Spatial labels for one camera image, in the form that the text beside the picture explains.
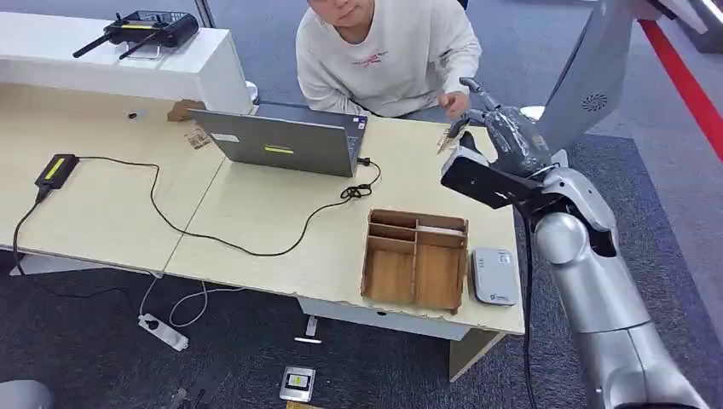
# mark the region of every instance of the wooden compartment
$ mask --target wooden compartment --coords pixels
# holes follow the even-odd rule
[[[362,296],[454,314],[466,266],[466,220],[392,210],[369,213]]]

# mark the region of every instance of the red logo on sweatshirt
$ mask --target red logo on sweatshirt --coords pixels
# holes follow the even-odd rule
[[[364,68],[367,68],[368,66],[371,66],[372,64],[379,64],[382,62],[382,56],[387,55],[389,51],[383,51],[381,53],[373,54],[369,58],[365,59],[364,61],[355,61],[352,62],[352,65],[355,66],[363,66]]]

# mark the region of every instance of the white cord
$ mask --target white cord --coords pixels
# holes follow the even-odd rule
[[[148,298],[148,294],[151,293],[151,289],[153,288],[153,285],[156,284],[156,281],[158,281],[158,278],[156,276],[153,277],[153,282],[146,290],[146,295],[143,296],[143,299],[141,300],[141,307],[138,309],[138,317],[143,316],[143,304],[146,303],[146,298]]]
[[[176,302],[176,305],[174,305],[173,308],[171,308],[171,313],[168,315],[168,322],[171,323],[172,326],[175,326],[176,328],[183,328],[183,327],[186,327],[186,326],[189,326],[189,325],[193,324],[193,323],[196,322],[199,318],[201,318],[201,315],[204,314],[206,307],[208,307],[208,294],[211,293],[211,292],[220,292],[220,291],[237,292],[237,291],[245,290],[245,288],[215,288],[215,289],[213,289],[213,290],[207,290],[207,289],[205,288],[205,281],[201,281],[201,286],[203,287],[203,291],[201,291],[201,292],[196,292],[196,293],[194,293],[194,294],[191,294],[191,295],[185,296],[184,298],[181,298],[178,302]],[[176,312],[176,308],[178,308],[178,306],[180,306],[181,304],[183,304],[186,300],[188,300],[188,299],[190,299],[190,298],[197,297],[197,296],[201,296],[201,295],[204,296],[204,306],[203,306],[203,308],[200,310],[199,314],[196,315],[195,318],[193,318],[192,320],[190,320],[189,322],[187,322],[187,323],[185,323],[185,324],[177,324],[177,323],[173,322],[173,313]]]

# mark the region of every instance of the laptop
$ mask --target laptop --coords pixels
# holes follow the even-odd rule
[[[367,117],[262,104],[255,116],[189,109],[234,162],[352,177]]]

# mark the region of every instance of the yellow stripe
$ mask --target yellow stripe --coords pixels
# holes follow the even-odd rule
[[[286,409],[320,409],[320,408],[316,407],[316,406],[305,405],[303,403],[291,402],[288,400],[286,402]]]
[[[65,160],[66,160],[65,158],[60,158],[60,159],[58,159],[57,162],[55,162],[55,164],[53,165],[53,167],[50,168],[50,172],[48,172],[48,175],[45,175],[45,180],[46,180],[46,181],[49,180],[51,177],[53,177],[53,175],[55,174],[55,172],[58,171],[58,168],[61,167],[61,165],[63,164],[63,162],[64,162]]]
[[[123,28],[141,28],[143,30],[153,30],[153,26],[142,26],[140,24],[126,24],[121,27],[123,27]]]
[[[268,152],[288,153],[290,155],[293,155],[293,150],[291,149],[282,149],[280,147],[264,147],[263,149],[267,150]]]

